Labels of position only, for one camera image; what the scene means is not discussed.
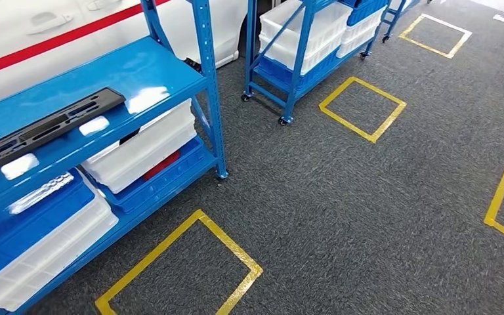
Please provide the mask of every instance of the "stacked bins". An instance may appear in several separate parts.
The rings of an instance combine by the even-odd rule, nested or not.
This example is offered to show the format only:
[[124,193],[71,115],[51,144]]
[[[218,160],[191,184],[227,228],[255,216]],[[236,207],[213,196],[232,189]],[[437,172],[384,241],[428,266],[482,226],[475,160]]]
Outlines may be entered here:
[[[115,143],[82,163],[89,178],[117,209],[130,213],[153,204],[168,193],[165,187],[206,156],[190,107],[191,100],[185,100],[142,126],[126,142]],[[167,158],[170,164],[162,163]],[[162,170],[150,176],[148,171],[158,166]]]
[[381,17],[387,9],[387,0],[343,0],[355,6],[347,21],[337,58],[342,58],[368,42],[375,35]]
[[[260,16],[262,24],[260,51],[264,51],[265,47],[273,40],[283,24],[289,20],[300,4],[299,0],[287,0]],[[304,52],[304,61],[298,84],[299,89],[316,77],[315,72],[320,69],[317,65],[327,59],[329,55],[335,53],[341,44],[343,33],[347,28],[347,19],[351,12],[352,8],[335,2],[315,14]],[[295,17],[288,25],[288,28],[275,40],[259,62],[259,67],[263,72],[273,75],[288,84],[291,83],[297,57],[303,19],[304,10]]]
[[0,308],[15,311],[118,219],[75,170],[0,211]]

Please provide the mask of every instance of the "white car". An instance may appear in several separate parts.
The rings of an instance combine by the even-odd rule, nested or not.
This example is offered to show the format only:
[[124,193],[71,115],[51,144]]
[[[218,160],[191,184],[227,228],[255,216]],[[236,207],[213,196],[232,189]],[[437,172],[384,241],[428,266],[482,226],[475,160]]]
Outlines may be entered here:
[[[238,58],[246,0],[210,0],[216,66]],[[115,12],[139,0],[0,0],[0,57]],[[192,5],[170,0],[157,7],[161,26],[180,59],[200,62]],[[148,34],[142,13],[0,70],[0,99]]]

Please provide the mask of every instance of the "car door handle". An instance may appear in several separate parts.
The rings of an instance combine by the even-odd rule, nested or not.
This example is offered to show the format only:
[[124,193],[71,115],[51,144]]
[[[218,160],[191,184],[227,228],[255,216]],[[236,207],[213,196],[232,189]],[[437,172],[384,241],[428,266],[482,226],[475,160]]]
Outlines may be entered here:
[[27,35],[44,33],[44,32],[49,31],[51,29],[58,28],[59,26],[67,24],[68,22],[70,22],[74,19],[74,17],[71,14],[55,15],[51,12],[44,12],[44,13],[40,13],[40,14],[37,14],[34,17],[32,17],[32,22],[34,23],[34,21],[36,21],[37,18],[40,16],[46,16],[46,17],[52,16],[52,18],[47,19],[46,21],[44,21],[40,24],[37,24],[33,28],[29,29],[26,32]]
[[121,1],[122,0],[95,0],[88,3],[86,7],[90,11],[97,11]]

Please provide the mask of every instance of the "floor marking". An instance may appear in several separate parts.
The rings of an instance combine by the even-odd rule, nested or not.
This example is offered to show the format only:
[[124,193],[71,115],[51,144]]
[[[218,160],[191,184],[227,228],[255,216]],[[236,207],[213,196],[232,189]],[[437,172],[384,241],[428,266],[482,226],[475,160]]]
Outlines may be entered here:
[[[368,89],[371,89],[372,91],[376,92],[377,94],[388,98],[392,100],[393,102],[397,103],[397,107],[393,110],[393,112],[389,115],[389,117],[386,118],[386,120],[371,134],[369,135],[367,132],[361,130],[357,126],[349,123],[348,121],[344,120],[341,118],[339,115],[336,113],[332,112],[327,108],[327,105],[331,103],[339,94],[341,94],[351,83],[357,82],[361,84],[363,87],[367,87]],[[402,100],[396,98],[395,96],[384,92],[377,87],[371,85],[370,83],[358,79],[357,77],[350,77],[348,78],[343,84],[339,85],[339,87],[336,88],[335,91],[331,92],[331,94],[325,98],[320,103],[320,110],[328,115],[329,117],[333,118],[334,120],[338,121],[341,125],[344,125],[345,127],[349,128],[350,130],[354,131],[355,133],[358,133],[361,137],[365,138],[366,140],[375,143],[376,140],[387,130],[387,128],[393,123],[393,121],[401,114],[403,109],[407,103],[403,102]]]
[[490,202],[490,208],[488,208],[488,212],[486,213],[486,217],[484,217],[484,223],[489,226],[493,226],[498,229],[501,233],[504,234],[504,226],[495,221],[495,217],[497,216],[497,212],[501,207],[501,202],[504,198],[504,172],[499,184],[497,185],[497,190],[495,191],[495,195],[493,195],[492,202]]
[[[414,29],[414,27],[416,27],[416,25],[418,25],[418,23],[420,23],[422,20],[424,20],[425,18],[429,19],[429,20],[432,20],[434,22],[438,22],[439,24],[441,25],[445,25],[449,28],[452,28],[454,30],[457,30],[461,33],[463,33],[463,36],[461,37],[461,39],[455,44],[455,46],[453,47],[453,49],[450,51],[450,52],[442,52],[442,51],[439,51],[435,48],[432,48],[428,45],[424,45],[418,41],[415,41],[414,39],[410,39],[409,37],[407,37],[408,33],[410,33],[410,31],[412,31]],[[410,24],[410,26],[408,28],[406,28],[406,30],[403,31],[403,33],[401,35],[399,35],[399,38],[402,38],[406,41],[409,41],[415,45],[418,45],[424,49],[428,49],[429,51],[433,51],[434,53],[436,54],[439,54],[439,55],[442,55],[443,57],[446,57],[446,58],[453,58],[453,56],[455,56],[455,54],[457,53],[457,51],[459,51],[459,49],[461,48],[461,46],[463,46],[463,44],[469,39],[469,37],[472,35],[473,33],[471,31],[467,31],[463,28],[460,28],[458,26],[454,26],[453,24],[449,24],[445,21],[442,21],[438,18],[435,18],[433,16],[429,16],[427,14],[421,14],[416,20],[414,20],[414,22],[412,22],[412,24]]]
[[147,266],[149,266],[157,257],[164,252],[182,233],[184,233],[196,221],[201,221],[212,233],[215,235],[225,246],[237,256],[242,263],[244,263],[250,272],[238,285],[235,291],[217,310],[218,315],[228,314],[238,301],[244,296],[246,291],[252,286],[254,281],[264,271],[239,245],[237,245],[231,238],[221,230],[205,213],[198,209],[188,219],[186,219],[178,228],[176,228],[167,238],[165,238],[159,245],[147,254],[136,266],[126,273],[117,283],[115,283],[107,292],[95,301],[97,309],[103,315],[116,314],[111,308],[109,301],[115,297],[124,287],[126,287],[136,276],[138,276]]

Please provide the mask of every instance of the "shelving unit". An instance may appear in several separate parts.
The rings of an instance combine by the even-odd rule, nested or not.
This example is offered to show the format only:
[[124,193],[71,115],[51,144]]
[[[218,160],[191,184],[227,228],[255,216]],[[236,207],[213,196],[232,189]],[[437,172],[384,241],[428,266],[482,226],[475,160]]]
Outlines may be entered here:
[[[272,100],[275,104],[283,108],[283,114],[279,118],[279,123],[281,125],[287,125],[293,121],[292,112],[296,102],[329,76],[333,71],[335,71],[341,64],[346,62],[350,57],[359,53],[363,47],[366,47],[365,51],[360,54],[361,58],[364,59],[370,54],[370,50],[373,45],[373,41],[377,37],[380,26],[375,30],[374,36],[372,36],[367,41],[363,42],[353,51],[349,52],[341,58],[337,58],[336,52],[329,54],[323,61],[317,64],[314,68],[310,70],[314,75],[310,76],[307,81],[301,81],[301,71],[303,68],[303,61],[305,58],[306,44],[308,42],[308,36],[310,34],[310,29],[312,22],[314,20],[314,15],[321,11],[328,5],[336,2],[336,0],[301,0],[302,4],[298,9],[289,17],[289,20],[284,23],[281,30],[273,37],[271,42],[265,47],[263,52],[257,53],[255,34],[256,34],[256,20],[253,18],[247,19],[247,46],[246,46],[246,71],[245,71],[245,87],[241,99],[245,102],[249,101],[253,96],[253,90],[256,90]],[[292,21],[304,10],[304,18],[301,26],[300,39],[297,49],[297,55],[294,63],[290,80],[284,80],[280,75],[275,75],[274,73],[269,73],[259,66],[261,62],[273,62],[269,58],[265,57],[266,52],[274,44],[275,40],[283,33],[283,31],[292,23]],[[381,19],[385,16],[385,10],[381,16]],[[248,16],[257,15],[257,1],[248,0]],[[283,100],[264,87],[261,87],[258,83],[254,82],[255,76],[260,77],[269,85],[279,89],[287,95],[286,100]]]
[[[0,209],[6,209],[22,196],[79,165],[188,98],[192,99],[194,112],[213,148],[208,149],[197,136],[191,142],[193,152],[202,150],[199,159],[193,159],[190,163],[181,155],[177,162],[150,180],[138,182],[140,193],[150,188],[149,198],[141,200],[130,213],[114,209],[119,222],[15,313],[27,311],[208,170],[216,167],[218,177],[223,179],[228,176],[208,0],[192,1],[201,73],[173,54],[161,28],[153,0],[140,2],[150,30],[149,36],[0,101],[1,138],[103,87],[110,87],[126,98],[124,105],[102,114],[108,121],[107,126],[86,135],[76,128],[32,150],[38,165],[19,177],[8,180],[0,171]],[[201,91],[206,92],[209,120],[195,98]],[[162,175],[175,167],[177,175],[163,183],[160,191],[154,190],[152,187],[157,187],[157,180],[165,180]],[[0,314],[10,313],[0,309]]]

